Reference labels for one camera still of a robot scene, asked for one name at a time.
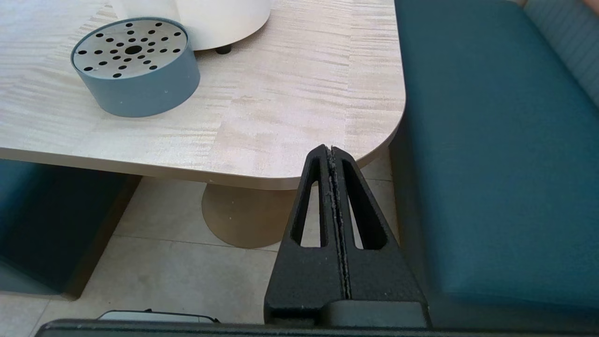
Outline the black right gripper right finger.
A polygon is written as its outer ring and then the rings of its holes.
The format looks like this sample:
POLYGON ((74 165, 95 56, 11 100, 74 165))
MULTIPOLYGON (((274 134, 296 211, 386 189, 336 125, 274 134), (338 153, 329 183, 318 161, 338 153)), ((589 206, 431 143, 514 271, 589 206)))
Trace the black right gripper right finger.
POLYGON ((424 295, 355 160, 333 147, 330 167, 344 298, 423 301, 424 295))

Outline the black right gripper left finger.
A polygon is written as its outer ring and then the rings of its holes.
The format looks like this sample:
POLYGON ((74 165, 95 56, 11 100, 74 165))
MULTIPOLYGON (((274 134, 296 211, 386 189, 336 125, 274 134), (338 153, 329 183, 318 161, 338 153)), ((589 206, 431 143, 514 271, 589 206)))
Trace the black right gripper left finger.
POLYGON ((323 307, 346 296, 330 159, 331 151, 325 145, 315 147, 306 157, 264 298, 266 324, 315 325, 323 307), (314 183, 319 194, 321 245, 303 247, 314 183))

